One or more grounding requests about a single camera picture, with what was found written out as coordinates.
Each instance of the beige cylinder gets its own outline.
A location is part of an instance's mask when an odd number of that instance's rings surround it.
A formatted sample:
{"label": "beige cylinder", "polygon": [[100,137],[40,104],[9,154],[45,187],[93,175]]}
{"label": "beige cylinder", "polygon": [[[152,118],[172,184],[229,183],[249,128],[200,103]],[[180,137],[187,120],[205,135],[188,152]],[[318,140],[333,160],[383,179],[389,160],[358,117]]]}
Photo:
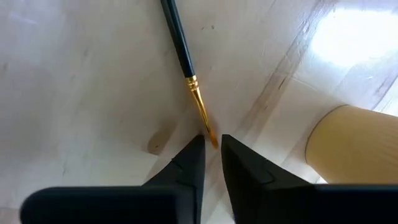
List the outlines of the beige cylinder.
{"label": "beige cylinder", "polygon": [[398,184],[398,118],[339,107],[317,124],[305,156],[330,184]]}

